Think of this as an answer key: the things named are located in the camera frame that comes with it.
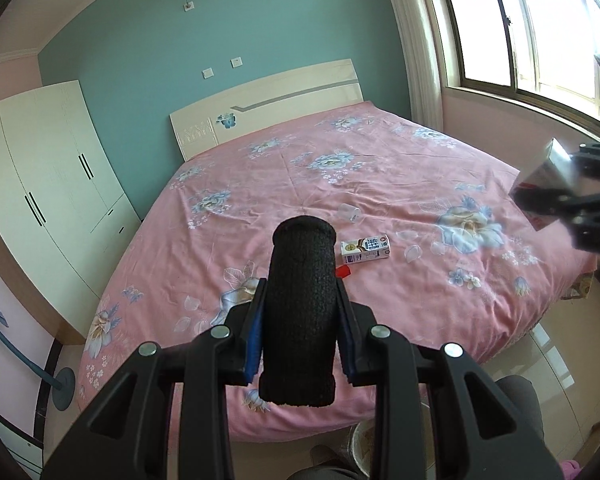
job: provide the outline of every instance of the floral bedspread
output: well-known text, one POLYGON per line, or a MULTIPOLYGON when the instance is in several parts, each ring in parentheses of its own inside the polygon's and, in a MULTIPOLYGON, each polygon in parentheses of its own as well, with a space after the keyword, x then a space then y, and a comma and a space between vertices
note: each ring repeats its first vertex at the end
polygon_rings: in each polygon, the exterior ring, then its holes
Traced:
MULTIPOLYGON (((351 266, 350 298, 411 342, 456 341, 486 361, 595 265, 560 224, 533 230, 507 195, 516 174, 371 103, 196 156, 158 197, 106 288, 80 364, 78 405, 142 342, 190 341, 250 300, 267 276, 274 229, 299 214, 329 221, 338 241, 387 234, 389 258, 351 266), (362 220, 340 219, 343 203, 359 207, 362 220)), ((232 438, 291 440, 373 417, 374 389, 349 386, 337 358, 334 375, 336 400, 325 408, 267 404, 257 379, 227 388, 232 438)), ((181 397, 177 385, 172 437, 181 397)))

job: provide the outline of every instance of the red object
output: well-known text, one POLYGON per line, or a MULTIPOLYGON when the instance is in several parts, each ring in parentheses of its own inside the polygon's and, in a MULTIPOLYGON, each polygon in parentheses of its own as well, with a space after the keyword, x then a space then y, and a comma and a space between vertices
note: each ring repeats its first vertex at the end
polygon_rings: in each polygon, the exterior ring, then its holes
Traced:
POLYGON ((336 278, 346 278, 351 274, 351 269, 348 265, 336 267, 336 278))

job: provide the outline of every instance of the window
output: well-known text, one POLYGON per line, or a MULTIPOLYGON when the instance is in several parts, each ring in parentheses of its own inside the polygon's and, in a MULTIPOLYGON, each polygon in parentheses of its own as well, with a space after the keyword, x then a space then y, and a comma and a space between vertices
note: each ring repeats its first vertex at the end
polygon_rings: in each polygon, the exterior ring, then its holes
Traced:
POLYGON ((539 106, 600 136, 595 0, 447 0, 462 86, 539 106))

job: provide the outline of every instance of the clear plastic cup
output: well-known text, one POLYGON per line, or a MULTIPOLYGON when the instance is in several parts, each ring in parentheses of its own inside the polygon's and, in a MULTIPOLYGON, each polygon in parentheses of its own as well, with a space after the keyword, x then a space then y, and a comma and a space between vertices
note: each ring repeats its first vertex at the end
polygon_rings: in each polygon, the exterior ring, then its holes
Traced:
POLYGON ((362 211, 360 211, 359 207, 350 204, 340 204, 338 208, 338 217, 355 224, 362 220, 362 211))

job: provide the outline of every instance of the tile floor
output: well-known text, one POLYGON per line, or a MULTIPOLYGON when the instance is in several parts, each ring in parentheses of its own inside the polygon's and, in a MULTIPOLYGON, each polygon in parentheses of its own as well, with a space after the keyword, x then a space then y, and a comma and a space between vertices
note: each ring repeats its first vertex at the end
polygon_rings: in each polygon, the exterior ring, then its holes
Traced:
MULTIPOLYGON (((82 347, 62 350, 58 369, 77 370, 82 347)), ((600 420, 600 284, 586 300, 559 301, 515 345, 484 365, 494 379, 519 374, 529 379, 541 403, 545 442, 559 460, 572 458, 600 420)), ((75 399, 65 412, 50 404, 45 427, 45 460, 78 416, 75 399)), ((237 480, 285 480, 311 465, 316 444, 337 446, 346 432, 334 431, 277 444, 232 443, 237 480)), ((174 461, 170 478, 176 479, 174 461)))

